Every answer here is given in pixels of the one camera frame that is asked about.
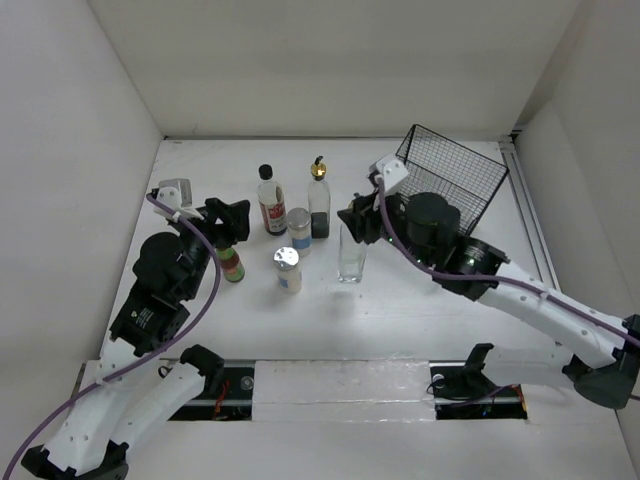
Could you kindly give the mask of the clear square glass bottle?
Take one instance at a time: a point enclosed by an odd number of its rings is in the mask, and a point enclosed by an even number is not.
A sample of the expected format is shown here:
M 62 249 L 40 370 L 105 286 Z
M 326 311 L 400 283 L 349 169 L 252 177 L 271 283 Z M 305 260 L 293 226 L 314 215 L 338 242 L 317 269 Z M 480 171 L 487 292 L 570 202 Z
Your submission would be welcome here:
M 345 224 L 340 225 L 338 279 L 341 283 L 360 283 L 364 273 L 367 246 L 354 240 Z

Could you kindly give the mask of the green-label brown sauce bottle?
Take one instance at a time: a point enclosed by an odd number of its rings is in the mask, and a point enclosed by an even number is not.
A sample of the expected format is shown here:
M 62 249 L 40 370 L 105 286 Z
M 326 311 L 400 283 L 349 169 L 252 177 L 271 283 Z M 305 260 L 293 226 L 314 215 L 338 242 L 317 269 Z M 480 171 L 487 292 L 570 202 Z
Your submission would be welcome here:
M 228 282 L 238 283 L 244 279 L 245 269 L 235 248 L 217 248 L 216 254 L 220 261 L 224 278 Z

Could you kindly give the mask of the gold-capped oil dispenser bottle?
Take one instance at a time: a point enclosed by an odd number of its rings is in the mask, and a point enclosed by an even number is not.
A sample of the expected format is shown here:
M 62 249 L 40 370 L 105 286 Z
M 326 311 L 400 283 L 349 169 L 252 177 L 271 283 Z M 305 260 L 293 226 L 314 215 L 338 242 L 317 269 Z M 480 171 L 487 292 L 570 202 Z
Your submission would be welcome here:
M 331 194 L 326 181 L 324 157 L 318 156 L 310 167 L 312 180 L 308 186 L 308 211 L 313 239 L 325 239 L 330 234 Z

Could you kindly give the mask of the black-capped dark sauce bottle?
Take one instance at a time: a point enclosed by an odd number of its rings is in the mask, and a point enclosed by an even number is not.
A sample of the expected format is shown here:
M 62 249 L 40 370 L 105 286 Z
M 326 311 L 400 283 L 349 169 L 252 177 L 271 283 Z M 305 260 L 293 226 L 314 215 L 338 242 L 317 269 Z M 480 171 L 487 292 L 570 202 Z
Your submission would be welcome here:
M 286 233 L 286 208 L 281 185 L 273 177 L 269 164 L 258 169 L 261 183 L 257 189 L 258 201 L 265 230 L 273 236 Z

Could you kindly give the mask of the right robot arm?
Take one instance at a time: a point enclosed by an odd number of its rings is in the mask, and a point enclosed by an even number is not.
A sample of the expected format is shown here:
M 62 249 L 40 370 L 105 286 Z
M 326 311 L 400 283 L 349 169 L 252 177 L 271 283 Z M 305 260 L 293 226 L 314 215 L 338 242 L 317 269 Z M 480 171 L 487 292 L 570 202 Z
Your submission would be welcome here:
M 486 242 L 459 233 L 460 211 L 435 193 L 355 197 L 339 219 L 358 243 L 384 238 L 443 289 L 505 312 L 551 338 L 541 349 L 473 347 L 462 381 L 473 393 L 510 384 L 574 389 L 622 409 L 639 375 L 639 318 L 619 318 L 545 286 Z

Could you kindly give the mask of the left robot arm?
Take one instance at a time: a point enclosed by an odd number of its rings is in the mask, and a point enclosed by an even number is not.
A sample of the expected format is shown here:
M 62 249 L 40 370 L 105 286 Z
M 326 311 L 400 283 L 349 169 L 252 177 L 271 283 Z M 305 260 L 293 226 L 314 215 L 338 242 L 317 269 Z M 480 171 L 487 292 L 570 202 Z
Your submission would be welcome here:
M 160 383 L 132 401 L 154 359 L 201 320 L 186 302 L 197 295 L 209 265 L 222 277 L 216 251 L 247 240 L 250 203 L 217 198 L 193 209 L 154 190 L 147 196 L 174 230 L 149 237 L 134 263 L 136 277 L 104 344 L 92 384 L 59 407 L 67 418 L 42 445 L 27 439 L 13 458 L 40 479 L 123 479 L 132 454 L 182 406 L 222 387 L 223 359 L 187 348 Z

